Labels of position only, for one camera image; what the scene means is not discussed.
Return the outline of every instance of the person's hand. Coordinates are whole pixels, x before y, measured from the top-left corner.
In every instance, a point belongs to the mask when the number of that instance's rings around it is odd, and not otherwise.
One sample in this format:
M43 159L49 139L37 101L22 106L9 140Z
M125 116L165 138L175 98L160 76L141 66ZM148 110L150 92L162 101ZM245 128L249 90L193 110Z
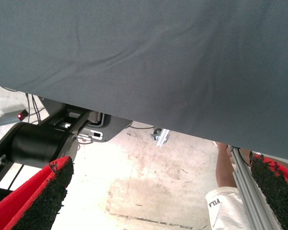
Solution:
M217 145L217 149L219 150L219 152L226 152L227 155L229 157L231 157L231 153L230 153L230 150L229 150L229 147L227 144L225 143L221 143L221 142L216 142L216 145Z

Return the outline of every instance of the black cylindrical motor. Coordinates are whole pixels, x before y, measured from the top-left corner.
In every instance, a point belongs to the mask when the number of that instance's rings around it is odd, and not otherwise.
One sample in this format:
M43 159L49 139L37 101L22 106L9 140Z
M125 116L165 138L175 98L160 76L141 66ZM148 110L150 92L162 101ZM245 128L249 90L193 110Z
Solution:
M78 148L76 134L49 126L23 125L13 138L11 161L43 168L56 158L69 155L74 160Z

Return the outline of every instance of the white shorts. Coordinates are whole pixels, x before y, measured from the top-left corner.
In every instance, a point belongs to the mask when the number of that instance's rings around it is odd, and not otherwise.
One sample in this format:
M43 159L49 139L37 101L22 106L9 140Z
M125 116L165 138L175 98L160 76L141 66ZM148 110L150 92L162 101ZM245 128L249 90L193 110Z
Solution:
M221 187L206 195L212 230L250 230L239 194L233 187Z

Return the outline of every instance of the white floor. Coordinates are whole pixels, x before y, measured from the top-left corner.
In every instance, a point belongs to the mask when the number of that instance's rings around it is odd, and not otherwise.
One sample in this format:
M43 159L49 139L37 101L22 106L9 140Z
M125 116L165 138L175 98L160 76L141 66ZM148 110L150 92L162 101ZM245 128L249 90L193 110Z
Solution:
M27 107L24 93L0 88L0 115L15 105ZM0 127L0 139L10 127ZM128 128L107 143L81 145L52 229L210 229L205 194L217 187L213 142L170 131L168 143L157 147L150 133ZM15 164L0 187L9 185L19 167ZM24 167L12 189L37 171Z

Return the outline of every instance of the gray fabric cover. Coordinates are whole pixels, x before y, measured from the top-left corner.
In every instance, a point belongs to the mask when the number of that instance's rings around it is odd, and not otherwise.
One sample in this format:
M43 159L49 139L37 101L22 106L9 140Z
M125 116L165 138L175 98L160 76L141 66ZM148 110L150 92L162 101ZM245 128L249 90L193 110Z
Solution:
M0 0L0 85L288 159L288 1Z

